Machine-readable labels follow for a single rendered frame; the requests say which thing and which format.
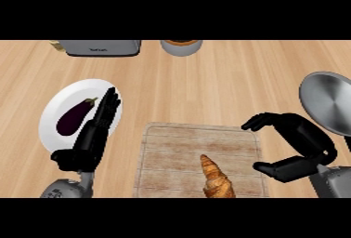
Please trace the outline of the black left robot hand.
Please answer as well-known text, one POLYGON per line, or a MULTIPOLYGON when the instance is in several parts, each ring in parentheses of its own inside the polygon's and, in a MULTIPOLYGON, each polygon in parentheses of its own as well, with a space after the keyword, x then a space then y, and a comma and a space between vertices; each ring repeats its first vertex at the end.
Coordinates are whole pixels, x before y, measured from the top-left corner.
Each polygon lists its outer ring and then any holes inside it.
POLYGON ((110 87, 98 103, 92 118, 83 124, 70 149, 55 150, 50 160, 57 163, 63 171, 92 172, 104 152, 107 130, 112 125, 120 100, 110 87))

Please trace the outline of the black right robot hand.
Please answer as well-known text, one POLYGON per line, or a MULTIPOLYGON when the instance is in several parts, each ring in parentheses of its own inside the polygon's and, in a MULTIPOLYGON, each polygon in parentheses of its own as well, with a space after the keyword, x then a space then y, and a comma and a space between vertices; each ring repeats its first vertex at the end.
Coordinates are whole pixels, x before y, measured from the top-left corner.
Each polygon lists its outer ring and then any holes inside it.
POLYGON ((334 143, 319 128, 294 113, 263 112, 253 115, 241 130, 258 131, 272 126, 299 155, 275 163, 255 162, 252 167, 278 182, 290 182, 318 172, 317 165, 328 165, 336 157, 334 143))

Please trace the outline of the grey metal pan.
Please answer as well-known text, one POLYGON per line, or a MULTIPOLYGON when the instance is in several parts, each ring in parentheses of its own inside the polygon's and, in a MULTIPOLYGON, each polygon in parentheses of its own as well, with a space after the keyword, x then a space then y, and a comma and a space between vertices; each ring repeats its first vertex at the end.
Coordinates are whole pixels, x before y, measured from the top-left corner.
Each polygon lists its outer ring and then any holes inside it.
POLYGON ((351 79, 337 73, 312 72, 302 79, 299 100, 317 124, 351 137, 351 79))

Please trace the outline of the pale wooden cutting board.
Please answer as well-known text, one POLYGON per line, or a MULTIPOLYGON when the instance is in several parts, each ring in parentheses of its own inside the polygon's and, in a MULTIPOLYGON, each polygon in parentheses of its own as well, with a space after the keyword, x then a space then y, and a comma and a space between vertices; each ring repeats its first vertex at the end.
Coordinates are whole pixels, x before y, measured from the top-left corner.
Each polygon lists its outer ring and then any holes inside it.
POLYGON ((238 198, 268 195, 265 176, 252 164, 262 159, 258 136, 235 126, 145 125, 134 192, 137 198, 201 198, 200 156, 218 165, 238 198))

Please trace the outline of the golden brown croissant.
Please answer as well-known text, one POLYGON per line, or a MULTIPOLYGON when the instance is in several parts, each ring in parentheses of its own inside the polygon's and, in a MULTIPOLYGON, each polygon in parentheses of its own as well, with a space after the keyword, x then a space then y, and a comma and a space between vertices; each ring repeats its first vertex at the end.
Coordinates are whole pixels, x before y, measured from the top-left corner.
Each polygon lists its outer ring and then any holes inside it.
POLYGON ((200 155, 201 170, 204 174, 204 197, 206 198, 234 198, 235 194, 228 180, 218 165, 206 155, 200 155))

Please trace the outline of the dark purple eggplant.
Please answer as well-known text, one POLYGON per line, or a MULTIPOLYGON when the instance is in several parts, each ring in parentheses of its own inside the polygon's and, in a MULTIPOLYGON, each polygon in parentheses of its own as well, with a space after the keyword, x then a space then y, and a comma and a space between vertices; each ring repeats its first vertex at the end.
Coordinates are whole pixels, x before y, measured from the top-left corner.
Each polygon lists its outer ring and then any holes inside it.
POLYGON ((55 131, 61 136, 70 136, 85 119, 85 116, 94 107, 94 100, 92 99, 83 99, 61 115, 58 118, 57 124, 55 124, 55 131))

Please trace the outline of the white oval plate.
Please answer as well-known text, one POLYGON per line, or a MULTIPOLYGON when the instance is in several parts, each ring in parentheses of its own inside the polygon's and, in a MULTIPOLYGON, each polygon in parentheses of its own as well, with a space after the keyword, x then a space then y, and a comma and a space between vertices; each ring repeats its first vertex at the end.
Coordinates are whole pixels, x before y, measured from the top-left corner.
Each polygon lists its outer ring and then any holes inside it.
POLYGON ((50 99, 38 123, 38 137, 48 152, 72 147, 81 127, 86 120, 92 118, 103 95, 110 87, 114 87, 114 85, 103 79, 79 80, 67 85, 50 99), (95 98, 94 106, 86 113, 81 127, 70 136, 61 136, 55 130, 61 115, 78 103, 92 98, 95 98))

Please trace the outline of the grey toaster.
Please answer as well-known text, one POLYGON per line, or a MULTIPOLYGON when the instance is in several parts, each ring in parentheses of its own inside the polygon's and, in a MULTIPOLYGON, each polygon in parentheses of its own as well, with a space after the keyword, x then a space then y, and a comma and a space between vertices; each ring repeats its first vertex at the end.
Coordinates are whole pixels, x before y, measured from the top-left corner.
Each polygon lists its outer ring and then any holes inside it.
POLYGON ((129 57, 140 53, 140 40, 60 40, 73 57, 129 57))

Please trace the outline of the yellowish bread slice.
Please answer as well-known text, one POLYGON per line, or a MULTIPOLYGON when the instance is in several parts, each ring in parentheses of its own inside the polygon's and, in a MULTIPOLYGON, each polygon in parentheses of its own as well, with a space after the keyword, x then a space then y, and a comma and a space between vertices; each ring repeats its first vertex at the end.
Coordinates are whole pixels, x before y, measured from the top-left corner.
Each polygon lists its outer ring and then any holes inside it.
POLYGON ((63 46, 60 45, 58 41, 55 40, 48 40, 50 45, 58 52, 66 52, 63 46))

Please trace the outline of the grey round jar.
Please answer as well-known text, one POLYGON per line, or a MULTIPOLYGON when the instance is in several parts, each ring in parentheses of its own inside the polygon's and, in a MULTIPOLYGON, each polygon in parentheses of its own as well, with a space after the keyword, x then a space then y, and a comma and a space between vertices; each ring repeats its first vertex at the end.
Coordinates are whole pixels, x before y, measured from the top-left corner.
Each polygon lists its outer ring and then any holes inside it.
POLYGON ((187 41, 187 42, 173 42, 168 40, 160 41, 162 49, 165 52, 176 57, 184 57, 197 52, 201 47, 201 40, 187 41))

